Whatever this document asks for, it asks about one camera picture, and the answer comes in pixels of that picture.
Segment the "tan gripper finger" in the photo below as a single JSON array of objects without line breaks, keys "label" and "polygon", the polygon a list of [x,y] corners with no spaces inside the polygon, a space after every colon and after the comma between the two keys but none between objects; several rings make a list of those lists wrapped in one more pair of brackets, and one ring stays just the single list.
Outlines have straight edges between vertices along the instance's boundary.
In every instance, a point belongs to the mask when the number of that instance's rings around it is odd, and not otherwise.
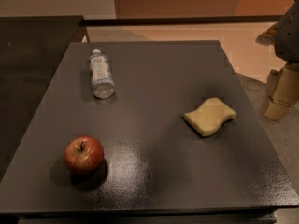
[{"label": "tan gripper finger", "polygon": [[278,23],[274,23],[266,31],[259,34],[255,42],[265,46],[274,46],[276,44],[277,30],[278,30]]},{"label": "tan gripper finger", "polygon": [[271,70],[266,83],[263,115],[281,120],[299,101],[299,64],[286,63],[279,71]]}]

